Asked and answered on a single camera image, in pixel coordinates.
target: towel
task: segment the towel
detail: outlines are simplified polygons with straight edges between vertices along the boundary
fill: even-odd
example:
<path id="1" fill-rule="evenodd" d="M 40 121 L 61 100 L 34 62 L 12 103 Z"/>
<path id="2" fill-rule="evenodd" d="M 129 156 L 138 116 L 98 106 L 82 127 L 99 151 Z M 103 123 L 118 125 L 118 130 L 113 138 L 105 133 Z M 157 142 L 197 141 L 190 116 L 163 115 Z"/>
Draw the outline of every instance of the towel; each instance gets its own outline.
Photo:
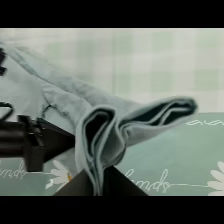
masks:
<path id="1" fill-rule="evenodd" d="M 46 101 L 73 125 L 74 165 L 78 172 L 87 172 L 94 195 L 102 195 L 104 170 L 119 164 L 128 146 L 186 122 L 198 108 L 190 97 L 167 98 L 148 105 L 121 99 L 21 50 L 1 42 L 0 47 L 38 79 Z"/>

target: cloth fold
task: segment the cloth fold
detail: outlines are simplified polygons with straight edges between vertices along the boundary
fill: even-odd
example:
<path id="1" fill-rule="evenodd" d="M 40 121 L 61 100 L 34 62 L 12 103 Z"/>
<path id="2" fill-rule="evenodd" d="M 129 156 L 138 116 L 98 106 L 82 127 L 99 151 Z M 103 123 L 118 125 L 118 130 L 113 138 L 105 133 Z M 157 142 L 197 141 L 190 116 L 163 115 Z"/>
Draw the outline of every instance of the cloth fold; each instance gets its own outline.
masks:
<path id="1" fill-rule="evenodd" d="M 165 99 L 139 108 L 122 118 L 113 107 L 92 108 L 76 129 L 75 161 L 79 172 L 87 172 L 94 195 L 102 195 L 104 170 L 118 165 L 128 146 L 155 137 L 189 119 L 197 110 L 187 97 Z"/>

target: white daisy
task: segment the white daisy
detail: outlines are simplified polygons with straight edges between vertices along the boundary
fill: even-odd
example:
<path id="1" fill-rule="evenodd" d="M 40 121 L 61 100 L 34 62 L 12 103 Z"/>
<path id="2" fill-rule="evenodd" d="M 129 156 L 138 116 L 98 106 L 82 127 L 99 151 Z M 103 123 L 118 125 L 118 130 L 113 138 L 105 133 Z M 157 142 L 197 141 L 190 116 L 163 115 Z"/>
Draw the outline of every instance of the white daisy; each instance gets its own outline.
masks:
<path id="1" fill-rule="evenodd" d="M 69 181 L 71 181 L 72 176 L 70 175 L 69 171 L 57 160 L 53 160 L 53 164 L 58 169 L 52 169 L 51 174 L 57 177 L 50 179 L 50 183 L 46 185 L 46 189 L 53 186 L 54 184 L 61 184 L 61 186 L 57 189 L 57 191 L 59 191 Z"/>
<path id="2" fill-rule="evenodd" d="M 221 172 L 212 170 L 212 176 L 218 181 L 209 181 L 208 186 L 217 190 L 208 194 L 208 196 L 224 196 L 224 162 L 218 162 Z"/>

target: green and white checkered fabric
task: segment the green and white checkered fabric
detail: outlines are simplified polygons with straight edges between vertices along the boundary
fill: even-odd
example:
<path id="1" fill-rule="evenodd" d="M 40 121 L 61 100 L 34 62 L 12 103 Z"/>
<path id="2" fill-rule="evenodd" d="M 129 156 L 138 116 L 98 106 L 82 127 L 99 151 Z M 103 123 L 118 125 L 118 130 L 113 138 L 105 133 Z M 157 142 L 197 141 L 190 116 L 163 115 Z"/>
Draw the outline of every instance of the green and white checkered fabric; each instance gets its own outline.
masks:
<path id="1" fill-rule="evenodd" d="M 139 102 L 193 96 L 224 111 L 224 29 L 0 29 L 0 39 Z"/>

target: garment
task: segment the garment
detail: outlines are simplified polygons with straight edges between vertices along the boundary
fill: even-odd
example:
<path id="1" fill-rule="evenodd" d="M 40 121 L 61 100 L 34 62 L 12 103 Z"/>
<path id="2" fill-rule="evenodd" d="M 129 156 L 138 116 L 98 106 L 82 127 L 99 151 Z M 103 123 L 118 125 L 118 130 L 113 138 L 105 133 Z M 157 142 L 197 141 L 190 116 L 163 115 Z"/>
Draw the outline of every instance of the garment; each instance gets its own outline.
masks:
<path id="1" fill-rule="evenodd" d="M 104 169 L 119 164 L 128 146 L 185 122 L 197 111 L 197 103 L 189 97 L 149 105 L 124 100 L 18 49 L 5 46 L 5 50 L 40 83 L 48 104 L 71 122 L 76 135 L 74 165 L 78 172 L 86 170 L 94 195 L 102 195 Z"/>

